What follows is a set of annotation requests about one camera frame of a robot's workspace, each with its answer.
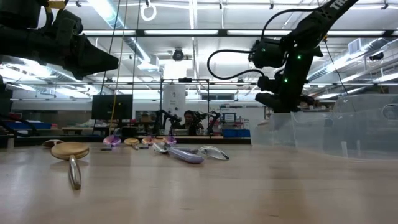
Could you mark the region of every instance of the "workbench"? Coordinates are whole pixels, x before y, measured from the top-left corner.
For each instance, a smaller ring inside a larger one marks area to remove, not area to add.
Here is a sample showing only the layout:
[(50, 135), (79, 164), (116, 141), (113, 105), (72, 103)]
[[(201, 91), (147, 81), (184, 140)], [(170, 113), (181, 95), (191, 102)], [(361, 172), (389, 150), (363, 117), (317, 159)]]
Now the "workbench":
[(219, 145), (229, 161), (191, 165), (116, 147), (68, 162), (39, 146), (0, 152), (1, 223), (396, 223), (398, 163), (349, 160), (287, 147)]

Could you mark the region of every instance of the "monitor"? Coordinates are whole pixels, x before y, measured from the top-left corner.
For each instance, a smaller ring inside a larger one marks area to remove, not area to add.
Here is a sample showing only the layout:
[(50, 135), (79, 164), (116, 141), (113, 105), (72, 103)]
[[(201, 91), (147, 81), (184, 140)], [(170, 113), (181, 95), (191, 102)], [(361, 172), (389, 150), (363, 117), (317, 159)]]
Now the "monitor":
[[(93, 106), (91, 109), (92, 119), (112, 119), (114, 95), (95, 95), (93, 96)], [(114, 108), (113, 119), (132, 118), (132, 95), (116, 95), (116, 106)]]

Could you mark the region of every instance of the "purple handle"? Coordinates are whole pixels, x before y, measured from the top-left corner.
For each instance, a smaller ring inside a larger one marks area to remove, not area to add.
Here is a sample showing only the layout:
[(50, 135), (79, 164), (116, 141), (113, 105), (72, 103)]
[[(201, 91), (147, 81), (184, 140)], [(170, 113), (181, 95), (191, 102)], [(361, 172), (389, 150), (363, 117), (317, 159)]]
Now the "purple handle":
[(173, 147), (169, 149), (169, 154), (191, 164), (201, 164), (205, 160), (202, 156), (174, 149)]

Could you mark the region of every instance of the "man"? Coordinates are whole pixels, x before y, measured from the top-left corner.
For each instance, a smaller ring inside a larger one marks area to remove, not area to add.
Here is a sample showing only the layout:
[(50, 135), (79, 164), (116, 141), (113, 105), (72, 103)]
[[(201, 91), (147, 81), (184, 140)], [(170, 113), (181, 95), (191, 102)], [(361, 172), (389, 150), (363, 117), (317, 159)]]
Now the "man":
[(197, 130), (203, 129), (203, 125), (201, 123), (193, 124), (193, 117), (194, 117), (193, 112), (187, 110), (184, 113), (185, 124), (176, 125), (174, 129), (187, 129), (189, 136), (196, 136)]

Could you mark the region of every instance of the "security camera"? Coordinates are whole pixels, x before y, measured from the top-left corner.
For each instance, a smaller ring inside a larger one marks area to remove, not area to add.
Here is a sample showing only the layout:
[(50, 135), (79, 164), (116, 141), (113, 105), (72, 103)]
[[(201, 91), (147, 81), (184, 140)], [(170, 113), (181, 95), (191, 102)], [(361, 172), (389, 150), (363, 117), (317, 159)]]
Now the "security camera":
[(173, 53), (173, 60), (176, 62), (184, 60), (184, 53), (182, 52), (182, 49), (175, 49)]

